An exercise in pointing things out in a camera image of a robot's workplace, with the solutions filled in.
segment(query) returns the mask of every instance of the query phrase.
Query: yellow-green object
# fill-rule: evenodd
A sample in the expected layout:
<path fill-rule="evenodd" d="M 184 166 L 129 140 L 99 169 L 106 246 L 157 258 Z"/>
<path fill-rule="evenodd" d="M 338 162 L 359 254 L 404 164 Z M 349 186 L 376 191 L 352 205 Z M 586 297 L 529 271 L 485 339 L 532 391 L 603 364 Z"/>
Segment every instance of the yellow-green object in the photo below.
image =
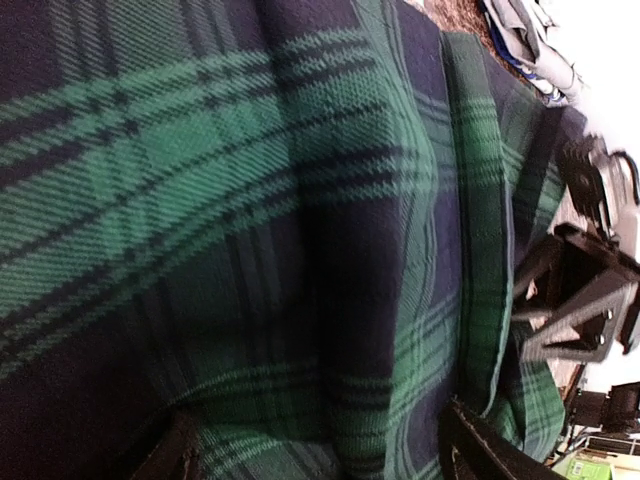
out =
<path fill-rule="evenodd" d="M 569 480 L 610 480 L 613 467 L 607 463 L 596 463 L 574 458 L 569 464 L 566 477 Z"/>

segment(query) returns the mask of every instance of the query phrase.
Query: plaid blanket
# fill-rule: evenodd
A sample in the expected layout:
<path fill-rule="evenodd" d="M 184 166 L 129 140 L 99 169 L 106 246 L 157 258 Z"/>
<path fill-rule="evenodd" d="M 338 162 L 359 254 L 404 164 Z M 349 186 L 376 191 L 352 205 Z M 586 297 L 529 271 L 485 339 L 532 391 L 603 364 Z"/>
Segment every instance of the plaid blanket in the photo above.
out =
<path fill-rule="evenodd" d="M 547 453 L 508 322 L 573 110 L 393 0 L 12 0 L 0 46 L 4 478 L 177 408 L 208 478 L 438 478 L 454 394 Z"/>

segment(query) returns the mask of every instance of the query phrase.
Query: gray fabric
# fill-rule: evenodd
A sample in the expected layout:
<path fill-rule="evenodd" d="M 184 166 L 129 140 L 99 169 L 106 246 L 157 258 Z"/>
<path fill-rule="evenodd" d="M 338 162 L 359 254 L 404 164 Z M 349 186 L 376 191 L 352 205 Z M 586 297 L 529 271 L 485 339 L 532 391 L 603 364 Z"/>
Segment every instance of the gray fabric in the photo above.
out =
<path fill-rule="evenodd" d="M 483 0 L 509 53 L 524 67 L 556 86 L 573 103 L 584 84 L 572 66 L 540 35 L 540 28 L 544 27 L 533 9 L 528 8 L 526 2 L 529 1 Z"/>

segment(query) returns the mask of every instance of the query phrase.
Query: folded cloth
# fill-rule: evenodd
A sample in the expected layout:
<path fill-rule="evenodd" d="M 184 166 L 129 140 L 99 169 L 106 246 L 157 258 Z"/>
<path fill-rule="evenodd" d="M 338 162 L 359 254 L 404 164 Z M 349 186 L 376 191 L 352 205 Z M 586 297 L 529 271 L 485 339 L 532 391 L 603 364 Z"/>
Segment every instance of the folded cloth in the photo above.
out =
<path fill-rule="evenodd" d="M 438 478 L 454 394 L 548 452 L 508 322 L 574 110 L 397 1 L 12 0 L 0 35 L 3 477 L 99 478 L 186 410 L 205 478 Z"/>
<path fill-rule="evenodd" d="M 482 0 L 498 53 L 542 93 L 558 100 L 558 91 L 576 103 L 584 84 L 565 57 L 547 38 L 557 37 L 551 17 L 534 0 Z"/>

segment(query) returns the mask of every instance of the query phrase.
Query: green plaid shirt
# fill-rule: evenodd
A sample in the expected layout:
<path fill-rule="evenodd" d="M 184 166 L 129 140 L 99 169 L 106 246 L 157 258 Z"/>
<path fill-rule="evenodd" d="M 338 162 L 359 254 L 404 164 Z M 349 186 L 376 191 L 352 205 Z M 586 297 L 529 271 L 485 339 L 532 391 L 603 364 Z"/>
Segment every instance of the green plaid shirt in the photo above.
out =
<path fill-rule="evenodd" d="M 207 478 L 438 478 L 455 394 L 549 451 L 509 315 L 574 111 L 393 0 L 9 0 L 0 46 L 3 477 L 180 408 Z"/>

